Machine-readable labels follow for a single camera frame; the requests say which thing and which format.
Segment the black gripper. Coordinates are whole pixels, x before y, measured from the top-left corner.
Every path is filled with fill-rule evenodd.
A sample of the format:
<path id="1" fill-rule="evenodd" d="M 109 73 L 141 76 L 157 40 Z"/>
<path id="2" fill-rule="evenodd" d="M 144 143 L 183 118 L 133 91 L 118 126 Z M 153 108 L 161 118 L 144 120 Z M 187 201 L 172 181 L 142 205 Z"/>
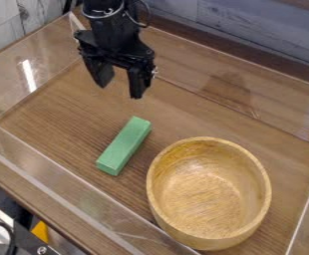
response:
<path id="1" fill-rule="evenodd" d="M 156 76 L 156 52 L 141 39 L 141 6 L 146 3 L 85 3 L 82 13 L 92 28 L 76 35 L 81 55 L 92 77 L 101 88 L 112 82 L 114 67 L 128 70 L 130 96 L 138 100 Z"/>

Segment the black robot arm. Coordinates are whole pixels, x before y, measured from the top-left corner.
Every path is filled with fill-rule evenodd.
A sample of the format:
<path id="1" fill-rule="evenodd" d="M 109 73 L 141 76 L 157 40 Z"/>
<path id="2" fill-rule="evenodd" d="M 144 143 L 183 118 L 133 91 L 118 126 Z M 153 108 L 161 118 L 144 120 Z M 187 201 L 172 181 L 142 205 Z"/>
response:
<path id="1" fill-rule="evenodd" d="M 141 39 L 142 28 L 138 4 L 149 9 L 145 0 L 84 0 L 84 15 L 90 30 L 74 33 L 86 67 L 101 88 L 116 76 L 114 67 L 128 71 L 130 96 L 141 99 L 156 76 L 156 51 Z"/>

